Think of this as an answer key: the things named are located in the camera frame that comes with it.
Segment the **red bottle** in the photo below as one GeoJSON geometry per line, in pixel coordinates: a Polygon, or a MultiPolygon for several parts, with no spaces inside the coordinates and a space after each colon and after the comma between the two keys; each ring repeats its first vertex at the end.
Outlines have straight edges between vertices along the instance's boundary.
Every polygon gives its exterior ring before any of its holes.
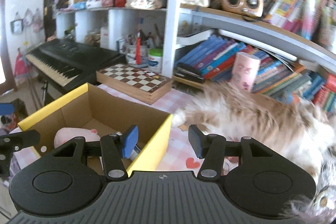
{"type": "Polygon", "coordinates": [[[137,32],[135,62],[137,65],[140,65],[142,62],[142,59],[141,59],[141,31],[140,30],[138,30],[137,32]]]}

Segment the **pink plush pig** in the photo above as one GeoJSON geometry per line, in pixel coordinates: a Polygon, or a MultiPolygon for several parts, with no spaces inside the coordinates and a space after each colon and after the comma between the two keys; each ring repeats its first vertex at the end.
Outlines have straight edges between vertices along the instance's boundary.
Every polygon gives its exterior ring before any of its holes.
{"type": "Polygon", "coordinates": [[[99,141],[100,136],[96,129],[64,127],[57,131],[54,137],[54,148],[58,148],[75,137],[84,137],[85,141],[99,141]]]}

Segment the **pink cartoon cup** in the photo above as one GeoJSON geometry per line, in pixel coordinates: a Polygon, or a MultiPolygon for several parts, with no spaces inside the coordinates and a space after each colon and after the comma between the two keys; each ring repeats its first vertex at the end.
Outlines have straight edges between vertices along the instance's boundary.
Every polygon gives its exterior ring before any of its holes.
{"type": "Polygon", "coordinates": [[[260,68],[261,60],[249,53],[238,52],[232,68],[230,83],[247,92],[251,92],[260,68]]]}

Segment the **black electronic keyboard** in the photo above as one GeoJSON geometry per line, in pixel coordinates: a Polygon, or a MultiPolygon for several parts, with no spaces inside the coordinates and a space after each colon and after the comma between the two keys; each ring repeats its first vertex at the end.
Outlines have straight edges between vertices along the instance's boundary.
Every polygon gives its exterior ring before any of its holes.
{"type": "Polygon", "coordinates": [[[54,39],[26,54],[26,59],[61,94],[79,86],[97,84],[96,72],[115,64],[125,64],[118,51],[89,46],[69,39],[54,39]]]}

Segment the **white bookshelf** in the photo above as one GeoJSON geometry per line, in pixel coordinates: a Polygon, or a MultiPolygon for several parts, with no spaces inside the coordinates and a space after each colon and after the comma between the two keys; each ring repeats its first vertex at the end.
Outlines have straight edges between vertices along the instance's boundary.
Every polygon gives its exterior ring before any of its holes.
{"type": "Polygon", "coordinates": [[[335,72],[335,54],[322,46],[282,28],[262,21],[253,22],[226,11],[201,6],[178,4],[168,9],[139,10],[129,7],[95,7],[84,10],[59,12],[56,16],[56,36],[64,38],[65,30],[75,25],[75,40],[85,43],[90,31],[102,27],[107,16],[107,34],[100,45],[108,50],[117,50],[117,41],[138,30],[149,31],[150,25],[158,23],[163,27],[162,74],[173,74],[176,51],[186,44],[183,35],[191,35],[206,29],[217,29],[221,34],[278,53],[287,59],[306,60],[318,63],[328,72],[335,72]]]}

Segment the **wooden retro speaker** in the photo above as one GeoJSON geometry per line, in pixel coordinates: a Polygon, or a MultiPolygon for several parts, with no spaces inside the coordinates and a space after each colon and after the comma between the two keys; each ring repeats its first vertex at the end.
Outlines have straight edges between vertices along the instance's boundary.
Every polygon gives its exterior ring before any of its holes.
{"type": "Polygon", "coordinates": [[[221,0],[222,10],[234,14],[261,18],[264,10],[263,0],[221,0]]]}

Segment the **pink checkered table mat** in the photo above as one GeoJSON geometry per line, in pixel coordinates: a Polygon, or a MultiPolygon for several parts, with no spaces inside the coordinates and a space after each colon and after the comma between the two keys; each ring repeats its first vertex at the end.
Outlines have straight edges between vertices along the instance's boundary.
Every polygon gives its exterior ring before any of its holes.
{"type": "MultiPolygon", "coordinates": [[[[190,95],[172,89],[155,102],[152,107],[168,113],[173,113],[190,99],[190,95]]],[[[20,168],[24,168],[33,161],[39,159],[38,153],[34,151],[32,147],[25,148],[15,153],[15,157],[17,158],[20,168]]],[[[194,151],[189,144],[187,130],[173,127],[170,132],[167,151],[160,161],[157,170],[193,170],[195,173],[198,173],[202,162],[202,160],[196,158],[194,151]]]]}

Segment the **wooden chess board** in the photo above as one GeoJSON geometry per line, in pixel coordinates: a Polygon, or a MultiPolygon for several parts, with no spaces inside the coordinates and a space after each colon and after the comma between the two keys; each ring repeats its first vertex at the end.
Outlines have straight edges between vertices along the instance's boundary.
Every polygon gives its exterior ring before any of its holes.
{"type": "Polygon", "coordinates": [[[171,79],[145,69],[116,64],[96,72],[99,83],[149,105],[171,90],[171,79]]]}

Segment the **yellow cardboard box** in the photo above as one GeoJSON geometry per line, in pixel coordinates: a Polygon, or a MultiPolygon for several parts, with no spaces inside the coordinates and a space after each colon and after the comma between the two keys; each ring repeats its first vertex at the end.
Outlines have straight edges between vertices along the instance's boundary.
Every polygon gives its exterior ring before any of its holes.
{"type": "Polygon", "coordinates": [[[53,150],[55,134],[61,128],[96,129],[103,137],[123,133],[136,125],[141,153],[135,160],[123,161],[127,173],[131,174],[134,170],[156,170],[168,147],[171,121],[169,113],[84,84],[31,114],[18,126],[22,131],[37,130],[40,133],[40,142],[34,149],[44,156],[53,150]]]}

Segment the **orange white fluffy cat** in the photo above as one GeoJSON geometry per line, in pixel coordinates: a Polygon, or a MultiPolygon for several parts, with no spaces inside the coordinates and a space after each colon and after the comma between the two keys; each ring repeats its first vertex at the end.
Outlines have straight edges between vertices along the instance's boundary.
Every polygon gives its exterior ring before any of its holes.
{"type": "Polygon", "coordinates": [[[230,84],[210,84],[173,114],[174,127],[196,125],[227,140],[250,136],[292,161],[314,181],[335,148],[335,117],[312,102],[287,104],[230,84]]]}

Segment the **white green wipes tub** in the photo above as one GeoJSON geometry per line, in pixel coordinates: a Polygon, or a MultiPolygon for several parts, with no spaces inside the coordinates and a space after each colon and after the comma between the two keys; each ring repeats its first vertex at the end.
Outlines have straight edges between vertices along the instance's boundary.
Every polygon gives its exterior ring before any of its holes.
{"type": "Polygon", "coordinates": [[[152,48],[148,51],[148,68],[154,73],[161,74],[163,49],[152,48]]]}

